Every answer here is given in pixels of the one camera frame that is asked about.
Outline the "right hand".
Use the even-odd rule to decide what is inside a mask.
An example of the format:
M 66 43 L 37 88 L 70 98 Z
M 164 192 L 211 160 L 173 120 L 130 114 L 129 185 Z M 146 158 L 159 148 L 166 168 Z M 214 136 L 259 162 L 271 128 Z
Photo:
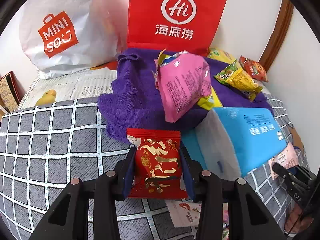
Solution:
M 293 210 L 289 214 L 284 228 L 286 232 L 299 233 L 300 231 L 306 230 L 313 222 L 312 217 L 305 217 L 302 220 L 299 219 L 302 209 L 295 203 Z

